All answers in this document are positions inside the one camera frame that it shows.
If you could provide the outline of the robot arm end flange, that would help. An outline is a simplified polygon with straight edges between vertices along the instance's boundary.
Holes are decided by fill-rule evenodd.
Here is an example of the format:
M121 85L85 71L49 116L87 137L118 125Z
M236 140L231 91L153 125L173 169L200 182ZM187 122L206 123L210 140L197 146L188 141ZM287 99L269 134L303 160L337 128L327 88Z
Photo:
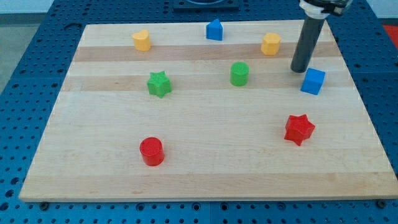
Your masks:
M353 0L300 0L299 6L312 19L326 19L329 15L342 16Z

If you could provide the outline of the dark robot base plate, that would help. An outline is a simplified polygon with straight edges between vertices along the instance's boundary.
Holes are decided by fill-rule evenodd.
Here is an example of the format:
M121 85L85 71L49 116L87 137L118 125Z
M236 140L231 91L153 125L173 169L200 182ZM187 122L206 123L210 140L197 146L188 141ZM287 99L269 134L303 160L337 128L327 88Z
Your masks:
M240 0L174 0L173 10L239 9Z

